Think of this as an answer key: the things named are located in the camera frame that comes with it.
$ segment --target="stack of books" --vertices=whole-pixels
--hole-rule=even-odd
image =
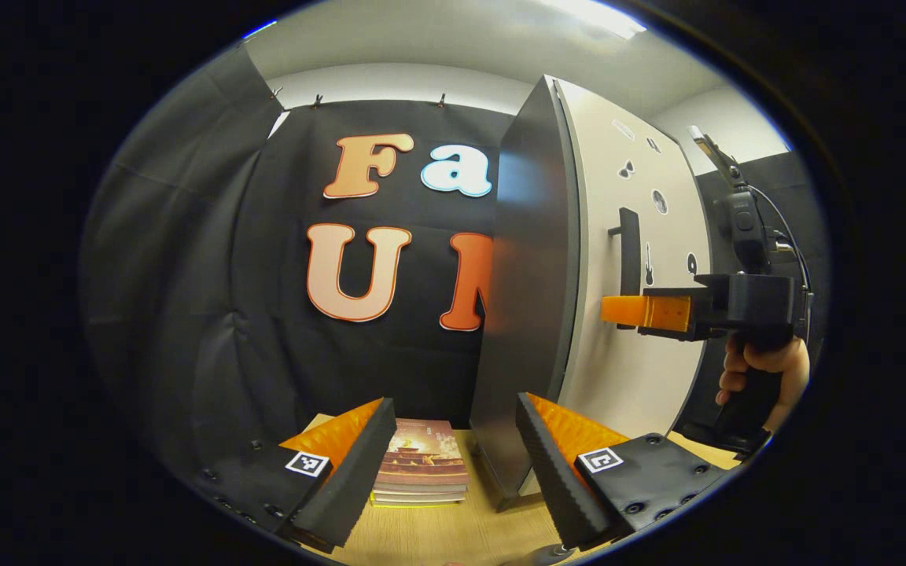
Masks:
[[[382,508],[457,505],[468,480],[449,421],[396,419],[370,500]]]

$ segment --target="orange block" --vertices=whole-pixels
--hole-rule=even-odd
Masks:
[[[333,465],[330,475],[327,476],[327,479],[330,480],[330,477],[337,472],[338,466],[341,466],[345,456],[348,456],[348,451],[352,448],[352,444],[355,444],[356,438],[363,433],[370,417],[377,412],[382,401],[384,400],[380,397],[375,401],[367,402],[366,405],[356,407],[320,426],[297,434],[279,446],[302,450],[318,456],[327,456]]]
[[[691,321],[691,298],[644,295],[603,297],[600,319],[618,325],[686,333]]]
[[[532,393],[526,394],[526,397],[529,397],[533,408],[536,408],[540,419],[543,419],[543,425],[547,427],[558,451],[572,467],[572,473],[575,473],[579,481],[582,481],[586,487],[589,486],[586,484],[586,480],[580,476],[575,465],[579,454],[586,454],[586,452],[598,448],[613,447],[614,444],[629,441],[627,436],[618,434],[575,411],[569,411],[556,402],[547,401]]]

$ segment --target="ceiling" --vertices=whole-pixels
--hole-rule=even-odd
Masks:
[[[265,79],[368,62],[552,75],[644,117],[727,83],[651,30],[623,39],[540,0],[328,0],[279,18],[247,50]]]

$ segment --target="table surface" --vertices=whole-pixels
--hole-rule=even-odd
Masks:
[[[317,415],[306,428],[331,418]],[[471,452],[473,433],[456,430],[454,434],[470,473],[466,501],[424,509],[378,509],[366,502],[363,515],[343,548],[335,548],[331,554],[304,548],[350,566],[442,566],[447,562],[497,566],[540,547],[560,544],[542,495],[526,495],[510,509],[502,513],[495,511],[500,501],[499,490],[481,458]],[[732,452],[705,447],[677,433],[668,437],[722,469],[739,465]],[[596,550],[575,552],[561,564]]]

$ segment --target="orange letter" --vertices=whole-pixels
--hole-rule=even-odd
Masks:
[[[488,309],[488,283],[492,279],[492,238],[480,233],[457,233],[450,237],[450,246],[460,254],[456,274],[453,305],[439,317],[439,326],[446,330],[468,333],[481,328],[481,316],[474,304],[481,295],[481,306]]]
[[[337,165],[334,182],[324,187],[326,198],[368,197],[380,189],[380,183],[370,181],[370,168],[377,169],[377,175],[385,177],[393,171],[396,152],[410,151],[414,140],[407,134],[382,134],[378,136],[355,136],[337,140],[341,147],[341,161]],[[392,146],[373,153],[378,145]]]
[[[400,228],[373,228],[366,239],[373,243],[373,277],[366,296],[352,298],[341,291],[341,254],[344,245],[355,239],[355,230],[341,223],[317,223],[306,230],[310,239],[310,266],[306,293],[320,312],[331,318],[366,322],[387,312],[396,286],[396,264],[400,248],[411,241],[411,233]]]

